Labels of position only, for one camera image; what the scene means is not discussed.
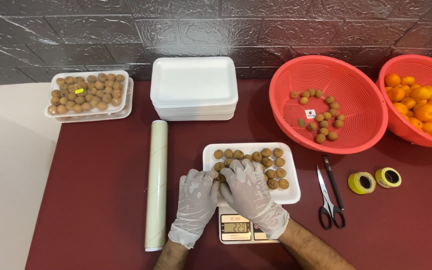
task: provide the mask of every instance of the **red tabletop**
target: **red tabletop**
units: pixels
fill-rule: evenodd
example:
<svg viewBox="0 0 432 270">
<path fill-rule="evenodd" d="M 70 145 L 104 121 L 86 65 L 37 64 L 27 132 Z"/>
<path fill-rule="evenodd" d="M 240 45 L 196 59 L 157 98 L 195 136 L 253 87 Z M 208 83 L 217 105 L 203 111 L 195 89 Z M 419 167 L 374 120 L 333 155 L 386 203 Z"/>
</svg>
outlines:
<svg viewBox="0 0 432 270">
<path fill-rule="evenodd" d="M 169 123 L 166 227 L 176 217 L 178 181 L 202 169 L 208 144 L 283 142 L 291 147 L 301 200 L 284 208 L 290 216 L 339 251 L 357 269 L 432 270 L 432 148 L 412 145 L 387 132 L 374 147 L 352 155 L 329 155 L 343 200 L 346 228 L 323 230 L 323 205 L 315 165 L 321 152 L 291 141 L 277 126 L 268 100 L 269 80 L 239 80 L 239 101 L 228 121 Z M 145 252 L 150 126 L 158 119 L 150 82 L 134 83 L 132 113 L 121 120 L 63 124 L 26 264 L 27 270 L 151 269 L 160 252 Z M 402 176 L 396 188 L 377 185 L 353 193 L 355 172 L 392 167 Z M 331 185 L 322 171 L 335 204 Z M 186 269 L 293 269 L 278 243 L 219 242 L 214 215 Z"/>
</svg>

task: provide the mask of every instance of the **gray brick wall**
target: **gray brick wall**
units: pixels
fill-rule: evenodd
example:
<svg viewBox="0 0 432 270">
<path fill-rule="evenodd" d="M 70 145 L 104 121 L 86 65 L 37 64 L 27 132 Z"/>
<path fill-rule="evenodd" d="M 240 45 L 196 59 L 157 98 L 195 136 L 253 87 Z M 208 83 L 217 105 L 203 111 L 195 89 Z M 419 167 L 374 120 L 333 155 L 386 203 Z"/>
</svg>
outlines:
<svg viewBox="0 0 432 270">
<path fill-rule="evenodd" d="M 156 58 L 218 55 L 239 79 L 310 54 L 374 79 L 409 53 L 432 57 L 432 0 L 0 0 L 0 84 L 107 69 L 149 80 Z"/>
</svg>

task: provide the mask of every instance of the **gloved hand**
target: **gloved hand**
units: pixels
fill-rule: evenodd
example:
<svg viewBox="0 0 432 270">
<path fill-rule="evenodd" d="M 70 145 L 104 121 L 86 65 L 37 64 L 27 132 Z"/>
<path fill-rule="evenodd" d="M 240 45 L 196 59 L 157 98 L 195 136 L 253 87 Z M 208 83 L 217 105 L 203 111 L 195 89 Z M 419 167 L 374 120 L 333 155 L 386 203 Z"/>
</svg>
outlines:
<svg viewBox="0 0 432 270">
<path fill-rule="evenodd" d="M 260 163 L 249 159 L 233 160 L 229 168 L 221 169 L 226 182 L 221 183 L 221 195 L 239 215 L 258 225 L 269 240 L 283 234 L 289 213 L 273 201 Z"/>
<path fill-rule="evenodd" d="M 218 206 L 219 181 L 215 171 L 190 169 L 179 179 L 179 201 L 176 220 L 168 237 L 187 249 L 192 249 Z"/>
</svg>

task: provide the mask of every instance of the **yellow tape roll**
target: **yellow tape roll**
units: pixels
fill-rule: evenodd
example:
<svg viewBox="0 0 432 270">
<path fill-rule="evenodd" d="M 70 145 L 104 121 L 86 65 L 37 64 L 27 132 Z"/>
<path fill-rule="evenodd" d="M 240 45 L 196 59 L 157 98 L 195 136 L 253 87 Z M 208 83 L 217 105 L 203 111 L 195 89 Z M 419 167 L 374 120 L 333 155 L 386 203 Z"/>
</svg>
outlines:
<svg viewBox="0 0 432 270">
<path fill-rule="evenodd" d="M 372 193 L 376 187 L 375 179 L 367 172 L 353 173 L 347 179 L 347 183 L 351 190 L 358 194 Z"/>
<path fill-rule="evenodd" d="M 376 181 L 383 187 L 399 187 L 401 185 L 401 175 L 392 168 L 383 168 L 376 171 Z"/>
</svg>

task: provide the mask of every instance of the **red colander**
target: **red colander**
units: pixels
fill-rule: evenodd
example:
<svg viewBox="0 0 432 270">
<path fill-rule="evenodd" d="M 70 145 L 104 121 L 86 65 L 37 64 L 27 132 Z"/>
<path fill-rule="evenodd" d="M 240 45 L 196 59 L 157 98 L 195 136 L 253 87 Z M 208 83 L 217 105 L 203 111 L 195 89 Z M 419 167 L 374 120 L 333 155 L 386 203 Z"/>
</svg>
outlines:
<svg viewBox="0 0 432 270">
<path fill-rule="evenodd" d="M 309 88 L 322 90 L 323 96 L 312 96 L 305 105 L 299 103 L 299 96 L 290 98 L 291 91 L 301 93 Z M 300 127 L 298 119 L 306 125 L 314 122 L 319 128 L 314 119 L 306 118 L 305 110 L 327 112 L 329 106 L 324 102 L 327 96 L 333 96 L 339 103 L 338 114 L 345 115 L 344 126 L 335 129 L 332 117 L 328 129 L 336 132 L 338 139 L 318 144 L 315 142 L 318 131 Z M 327 56 L 301 56 L 282 65 L 271 79 L 269 102 L 281 130 L 298 144 L 317 151 L 361 152 L 381 139 L 388 124 L 386 101 L 375 83 L 356 67 Z"/>
<path fill-rule="evenodd" d="M 396 73 L 400 77 L 412 76 L 417 84 L 432 86 L 432 58 L 415 54 L 394 57 L 382 66 L 376 81 L 388 105 L 388 129 L 408 142 L 432 147 L 432 137 L 406 121 L 389 100 L 385 89 L 385 77 L 389 73 Z"/>
</svg>

